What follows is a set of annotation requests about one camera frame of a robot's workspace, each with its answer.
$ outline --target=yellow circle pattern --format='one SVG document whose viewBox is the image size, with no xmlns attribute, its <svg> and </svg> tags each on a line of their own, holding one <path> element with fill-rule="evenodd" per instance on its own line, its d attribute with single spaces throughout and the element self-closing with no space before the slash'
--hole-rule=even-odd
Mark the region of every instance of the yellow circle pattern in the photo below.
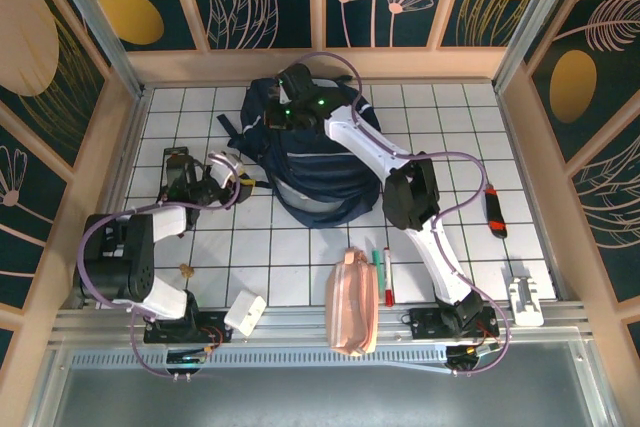
<svg viewBox="0 0 640 427">
<path fill-rule="evenodd" d="M 44 0 L 0 0 L 0 85 L 34 96 L 58 69 L 56 19 Z"/>
<path fill-rule="evenodd" d="M 598 72 L 591 57 L 580 50 L 566 52 L 553 69 L 549 98 L 551 111 L 570 124 L 584 114 L 596 91 Z"/>
<path fill-rule="evenodd" d="M 136 45 L 157 42 L 164 22 L 149 0 L 98 0 L 116 35 Z"/>
</svg>

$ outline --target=marker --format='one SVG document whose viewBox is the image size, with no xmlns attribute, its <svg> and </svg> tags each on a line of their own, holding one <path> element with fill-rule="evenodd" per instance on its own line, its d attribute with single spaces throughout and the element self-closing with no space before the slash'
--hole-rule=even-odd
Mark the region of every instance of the marker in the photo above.
<svg viewBox="0 0 640 427">
<path fill-rule="evenodd" d="M 393 290 L 391 288 L 391 252 L 389 251 L 389 247 L 384 248 L 384 277 L 384 305 L 387 307 L 393 307 Z"/>
</svg>

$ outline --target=small brown object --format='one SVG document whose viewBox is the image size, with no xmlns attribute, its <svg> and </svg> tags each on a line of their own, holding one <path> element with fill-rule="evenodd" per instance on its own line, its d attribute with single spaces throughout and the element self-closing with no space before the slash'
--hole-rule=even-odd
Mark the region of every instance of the small brown object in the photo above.
<svg viewBox="0 0 640 427">
<path fill-rule="evenodd" d="M 190 279 L 196 272 L 190 265 L 180 264 L 180 273 L 185 279 Z"/>
</svg>

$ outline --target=small white block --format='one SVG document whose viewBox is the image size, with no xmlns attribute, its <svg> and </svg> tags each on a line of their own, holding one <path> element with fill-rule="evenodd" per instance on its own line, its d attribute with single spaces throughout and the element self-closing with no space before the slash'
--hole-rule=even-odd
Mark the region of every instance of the small white block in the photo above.
<svg viewBox="0 0 640 427">
<path fill-rule="evenodd" d="M 267 303 L 262 297 L 248 290 L 241 290 L 225 315 L 224 323 L 249 337 L 266 307 Z"/>
</svg>

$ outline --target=white plastic clip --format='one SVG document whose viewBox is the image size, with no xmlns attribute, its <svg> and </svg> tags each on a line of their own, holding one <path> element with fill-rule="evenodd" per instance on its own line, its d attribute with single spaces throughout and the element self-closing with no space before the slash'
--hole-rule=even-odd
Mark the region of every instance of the white plastic clip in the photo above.
<svg viewBox="0 0 640 427">
<path fill-rule="evenodd" d="M 539 327 L 544 324 L 538 287 L 531 277 L 513 278 L 509 284 L 509 302 L 516 325 Z"/>
</svg>

